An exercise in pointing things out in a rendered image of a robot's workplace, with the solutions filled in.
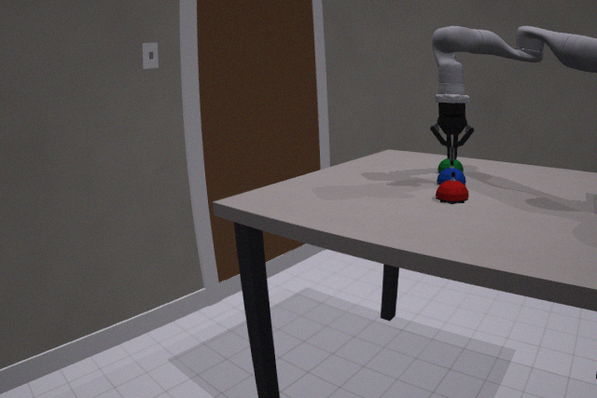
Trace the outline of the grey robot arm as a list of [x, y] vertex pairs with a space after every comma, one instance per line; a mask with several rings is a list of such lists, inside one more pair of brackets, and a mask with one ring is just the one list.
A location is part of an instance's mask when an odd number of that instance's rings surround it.
[[[437, 29], [432, 37], [438, 66], [436, 102], [470, 103], [470, 97], [465, 95], [463, 65], [455, 60], [454, 52], [489, 54], [523, 62], [541, 62], [544, 43], [563, 65], [579, 71], [597, 73], [596, 38], [521, 26], [517, 30], [516, 49], [513, 49], [490, 31], [461, 26]], [[452, 96], [456, 94], [458, 96]]]

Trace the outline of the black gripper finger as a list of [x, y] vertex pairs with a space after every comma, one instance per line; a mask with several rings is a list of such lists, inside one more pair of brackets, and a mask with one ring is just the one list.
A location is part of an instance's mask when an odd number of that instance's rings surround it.
[[437, 137], [437, 139], [439, 140], [439, 142], [442, 145], [447, 146], [448, 148], [448, 159], [450, 161], [452, 161], [452, 147], [451, 147], [451, 127], [450, 127], [450, 123], [446, 122], [446, 133], [447, 133], [447, 141], [445, 141], [442, 136], [439, 134], [439, 128], [438, 128], [438, 123], [436, 123], [434, 126], [431, 126], [431, 131], [435, 134], [435, 136]]
[[454, 160], [457, 159], [457, 147], [464, 145], [464, 143], [467, 141], [467, 139], [470, 137], [470, 135], [474, 132], [474, 129], [472, 127], [470, 127], [468, 124], [466, 124], [465, 132], [466, 132], [466, 134], [463, 136], [464, 138], [462, 138], [460, 141], [458, 141], [459, 123], [456, 122], [455, 127], [454, 127], [453, 144], [452, 144], [452, 162], [454, 162]]

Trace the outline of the green dome bell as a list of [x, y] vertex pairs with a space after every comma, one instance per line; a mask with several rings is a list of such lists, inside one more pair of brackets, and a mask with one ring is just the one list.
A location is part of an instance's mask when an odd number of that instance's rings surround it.
[[[438, 173], [440, 173], [441, 171], [443, 171], [446, 168], [449, 168], [451, 166], [451, 162], [449, 159], [444, 159], [440, 162], [440, 164], [438, 165]], [[464, 171], [463, 165], [461, 164], [461, 162], [457, 159], [454, 160], [453, 162], [453, 167], [456, 169], [459, 169], [461, 172]]]

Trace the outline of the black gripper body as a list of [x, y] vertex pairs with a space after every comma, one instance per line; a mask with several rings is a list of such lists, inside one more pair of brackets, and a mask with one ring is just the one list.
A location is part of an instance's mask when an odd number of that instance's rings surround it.
[[[438, 103], [438, 125], [446, 133], [446, 122], [450, 123], [451, 135], [454, 135], [455, 123], [459, 123], [459, 134], [467, 124], [465, 118], [465, 103]], [[459, 135], [458, 134], [458, 135]]]

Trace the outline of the blue dome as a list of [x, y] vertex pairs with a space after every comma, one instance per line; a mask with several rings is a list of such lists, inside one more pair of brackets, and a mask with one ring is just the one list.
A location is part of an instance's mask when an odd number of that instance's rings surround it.
[[465, 185], [465, 176], [464, 174], [453, 167], [453, 162], [451, 161], [451, 166], [443, 171], [440, 172], [440, 174], [437, 177], [437, 185], [440, 185], [442, 183], [444, 183], [447, 180], [451, 179], [451, 172], [455, 172], [455, 177], [454, 180], [460, 181], [461, 183], [463, 183]]

